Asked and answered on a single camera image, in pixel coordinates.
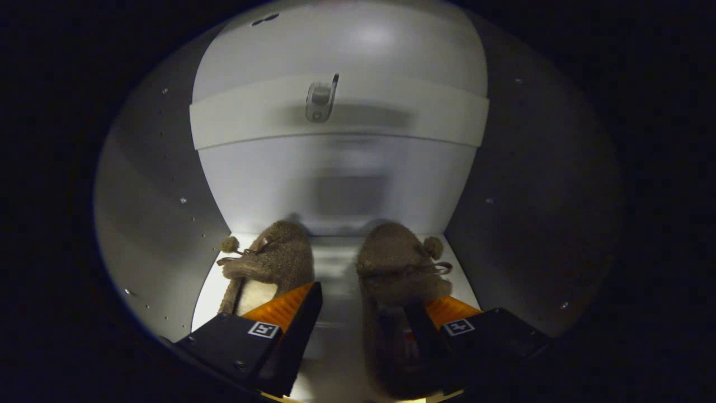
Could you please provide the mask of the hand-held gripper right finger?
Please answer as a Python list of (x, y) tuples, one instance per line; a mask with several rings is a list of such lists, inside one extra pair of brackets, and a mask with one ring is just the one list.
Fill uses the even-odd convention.
[(481, 311), (451, 296), (409, 304), (404, 313), (445, 395), (513, 382), (552, 344), (552, 337), (505, 308)]

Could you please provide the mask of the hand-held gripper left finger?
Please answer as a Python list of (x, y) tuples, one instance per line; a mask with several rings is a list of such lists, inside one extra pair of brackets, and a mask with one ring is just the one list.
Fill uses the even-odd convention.
[(323, 301), (322, 283), (309, 282), (242, 316), (217, 314), (194, 331), (159, 341), (240, 395), (283, 398), (291, 395)]

